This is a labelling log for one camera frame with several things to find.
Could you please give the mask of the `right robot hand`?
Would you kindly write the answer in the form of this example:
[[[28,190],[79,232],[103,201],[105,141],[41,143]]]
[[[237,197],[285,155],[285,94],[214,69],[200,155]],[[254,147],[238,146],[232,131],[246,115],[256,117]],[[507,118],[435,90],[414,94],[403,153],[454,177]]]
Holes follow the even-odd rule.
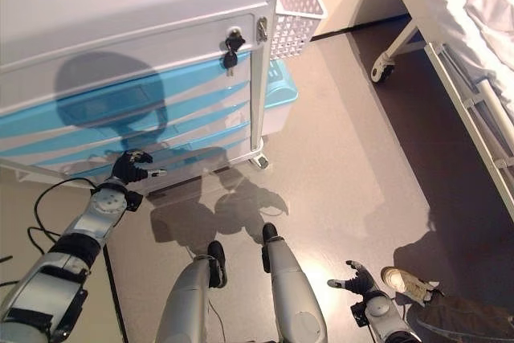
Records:
[[[361,296],[379,290],[374,278],[364,265],[355,260],[346,260],[345,263],[355,271],[355,276],[348,280],[328,280],[327,285],[330,288],[344,289]]]

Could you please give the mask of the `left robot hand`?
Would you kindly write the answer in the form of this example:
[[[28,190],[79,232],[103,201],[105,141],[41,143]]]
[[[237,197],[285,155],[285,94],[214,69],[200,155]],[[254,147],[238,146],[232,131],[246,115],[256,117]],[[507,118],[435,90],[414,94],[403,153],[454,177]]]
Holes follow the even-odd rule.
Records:
[[[141,163],[152,164],[153,157],[139,149],[125,151],[116,159],[109,178],[127,185],[147,178],[164,177],[167,175],[165,169],[143,169],[138,166]]]

